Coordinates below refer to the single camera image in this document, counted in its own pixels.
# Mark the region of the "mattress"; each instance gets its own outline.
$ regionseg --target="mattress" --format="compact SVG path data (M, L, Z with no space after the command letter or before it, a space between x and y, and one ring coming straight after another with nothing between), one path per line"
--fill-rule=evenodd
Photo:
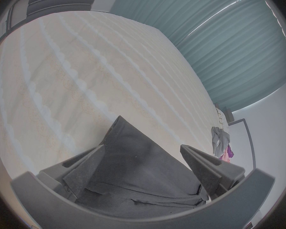
M62 12L0 45L0 157L12 179L98 145L119 115L186 166L180 145L212 154L220 126L198 76L151 26Z

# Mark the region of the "light through curtain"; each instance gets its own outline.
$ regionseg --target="light through curtain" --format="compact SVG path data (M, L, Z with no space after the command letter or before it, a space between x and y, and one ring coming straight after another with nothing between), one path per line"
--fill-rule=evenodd
M286 38L264 0L116 0L110 12L159 29L222 110L286 82Z

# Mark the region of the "gray clothing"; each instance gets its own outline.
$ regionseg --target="gray clothing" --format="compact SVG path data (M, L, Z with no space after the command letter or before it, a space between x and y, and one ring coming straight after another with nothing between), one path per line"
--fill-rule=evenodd
M215 157L220 158L221 155L224 154L225 149L228 147L230 143L230 135L226 133L223 129L214 126L211 129L211 133L212 133L213 154L215 155Z

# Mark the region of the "teal curtain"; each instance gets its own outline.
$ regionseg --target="teal curtain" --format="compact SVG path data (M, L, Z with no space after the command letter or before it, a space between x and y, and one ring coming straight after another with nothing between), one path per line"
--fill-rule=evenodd
M159 29L223 110L286 82L286 39L264 0L116 0L110 12Z

